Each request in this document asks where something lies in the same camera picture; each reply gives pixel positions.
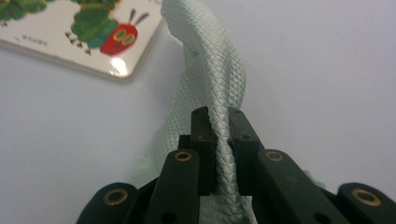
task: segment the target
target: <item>white background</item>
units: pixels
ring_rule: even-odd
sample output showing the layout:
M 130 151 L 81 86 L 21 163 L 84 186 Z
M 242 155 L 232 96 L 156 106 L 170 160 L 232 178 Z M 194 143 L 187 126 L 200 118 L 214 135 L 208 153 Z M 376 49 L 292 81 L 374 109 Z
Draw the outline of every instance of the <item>white background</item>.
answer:
M 247 69 L 243 111 L 267 148 L 336 192 L 396 200 L 396 2 L 205 0 Z M 166 26 L 118 82 L 0 49 L 0 223 L 74 223 L 128 181 L 183 72 Z

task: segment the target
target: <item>caterpillar illustration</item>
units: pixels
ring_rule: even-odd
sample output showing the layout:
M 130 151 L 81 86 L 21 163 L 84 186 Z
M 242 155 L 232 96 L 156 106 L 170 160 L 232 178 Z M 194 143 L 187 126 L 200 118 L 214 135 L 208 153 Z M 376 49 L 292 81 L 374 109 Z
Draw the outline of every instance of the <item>caterpillar illustration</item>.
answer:
M 7 27 L 7 22 L 20 20 L 27 14 L 43 11 L 48 2 L 54 0 L 0 0 L 0 25 Z M 132 9 L 129 23 L 119 23 L 109 16 L 111 10 L 120 0 L 71 0 L 79 5 L 71 31 L 64 34 L 72 45 L 76 44 L 91 55 L 91 49 L 99 49 L 106 55 L 116 55 L 131 47 L 137 39 L 136 26 L 149 16 L 143 13 L 131 24 L 136 10 Z

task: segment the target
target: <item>red caterpillar head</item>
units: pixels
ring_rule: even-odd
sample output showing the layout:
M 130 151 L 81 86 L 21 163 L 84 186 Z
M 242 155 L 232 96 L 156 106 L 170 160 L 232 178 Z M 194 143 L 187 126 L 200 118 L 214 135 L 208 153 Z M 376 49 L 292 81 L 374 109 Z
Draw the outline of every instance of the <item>red caterpillar head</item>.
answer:
M 116 55 L 131 47 L 137 39 L 138 32 L 136 30 L 137 24 L 145 19 L 149 14 L 144 13 L 137 19 L 134 25 L 131 24 L 135 9 L 132 9 L 129 23 L 121 23 L 116 29 L 108 36 L 105 43 L 100 48 L 100 51 L 107 55 Z

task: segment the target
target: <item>book cover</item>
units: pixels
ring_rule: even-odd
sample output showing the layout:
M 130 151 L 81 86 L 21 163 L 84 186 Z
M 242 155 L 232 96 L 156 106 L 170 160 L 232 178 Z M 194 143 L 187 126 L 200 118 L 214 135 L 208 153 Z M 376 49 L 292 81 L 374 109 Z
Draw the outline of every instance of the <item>book cover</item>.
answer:
M 161 0 L 0 0 L 0 44 L 129 77 L 162 22 Z

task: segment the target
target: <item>picture book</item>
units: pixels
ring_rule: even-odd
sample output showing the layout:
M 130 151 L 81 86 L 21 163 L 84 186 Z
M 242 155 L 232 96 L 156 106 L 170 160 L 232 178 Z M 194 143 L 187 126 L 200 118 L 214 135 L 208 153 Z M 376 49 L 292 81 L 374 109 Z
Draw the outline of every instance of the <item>picture book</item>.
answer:
M 161 0 L 0 0 L 0 45 L 129 77 L 162 22 Z

